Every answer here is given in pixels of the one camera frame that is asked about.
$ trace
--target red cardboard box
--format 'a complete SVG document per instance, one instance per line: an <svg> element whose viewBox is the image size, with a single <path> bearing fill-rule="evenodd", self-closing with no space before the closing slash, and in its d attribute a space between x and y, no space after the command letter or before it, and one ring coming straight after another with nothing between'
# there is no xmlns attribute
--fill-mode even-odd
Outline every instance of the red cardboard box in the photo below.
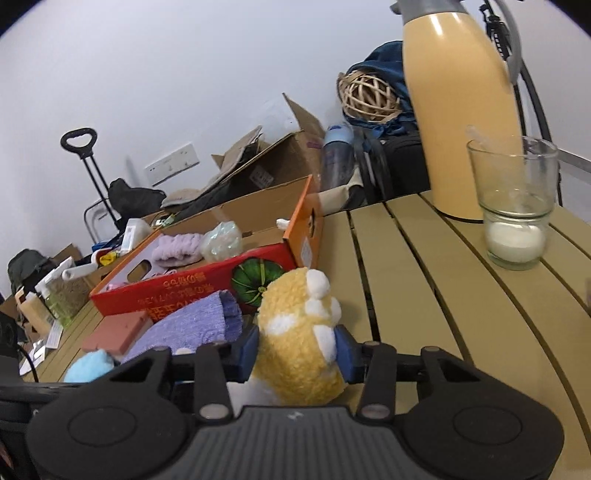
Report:
<svg viewBox="0 0 591 480"><path fill-rule="evenodd" d="M280 218L290 220L285 232L276 226ZM172 272L152 265L151 252L160 235L206 233L222 220L233 220L242 231L242 255L211 264L201 260ZM126 255L90 298L105 316L146 310L157 322L214 291L228 289L244 311L252 312L265 286L281 271L316 266L322 224L312 176L251 193L154 232ZM106 289L123 282L130 285Z"/></svg>

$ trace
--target pink sponge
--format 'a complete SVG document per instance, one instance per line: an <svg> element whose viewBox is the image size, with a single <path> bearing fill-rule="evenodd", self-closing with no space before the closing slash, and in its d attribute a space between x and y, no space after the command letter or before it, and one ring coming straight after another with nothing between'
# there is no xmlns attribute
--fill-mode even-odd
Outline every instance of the pink sponge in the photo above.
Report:
<svg viewBox="0 0 591 480"><path fill-rule="evenodd" d="M152 320L146 312L110 315L84 340L82 349L85 352L103 349L120 361L151 326Z"/></svg>

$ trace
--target glass cup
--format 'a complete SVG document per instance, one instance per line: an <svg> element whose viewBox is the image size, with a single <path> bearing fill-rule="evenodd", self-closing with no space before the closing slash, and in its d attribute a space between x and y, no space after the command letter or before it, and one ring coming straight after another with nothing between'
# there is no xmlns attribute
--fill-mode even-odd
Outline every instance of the glass cup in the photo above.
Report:
<svg viewBox="0 0 591 480"><path fill-rule="evenodd" d="M509 137L468 142L490 259L510 270L539 262L558 183L558 148L546 140Z"/></svg>

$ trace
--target wicker ball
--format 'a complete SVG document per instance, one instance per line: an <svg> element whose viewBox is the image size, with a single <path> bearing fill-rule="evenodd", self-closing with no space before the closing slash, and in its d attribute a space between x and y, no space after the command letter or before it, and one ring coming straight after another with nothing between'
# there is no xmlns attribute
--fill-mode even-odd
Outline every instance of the wicker ball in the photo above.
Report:
<svg viewBox="0 0 591 480"><path fill-rule="evenodd" d="M371 73L354 70L337 81L343 111L352 117L384 124L402 113L389 83Z"/></svg>

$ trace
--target wall outlet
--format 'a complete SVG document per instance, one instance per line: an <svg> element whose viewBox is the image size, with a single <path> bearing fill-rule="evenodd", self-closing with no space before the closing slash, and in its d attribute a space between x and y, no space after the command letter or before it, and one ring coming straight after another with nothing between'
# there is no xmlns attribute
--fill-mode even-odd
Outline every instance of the wall outlet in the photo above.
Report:
<svg viewBox="0 0 591 480"><path fill-rule="evenodd" d="M146 176L152 187L162 183L164 180L178 175L199 164L193 144L189 143L170 155L151 163L145 168Z"/></svg>

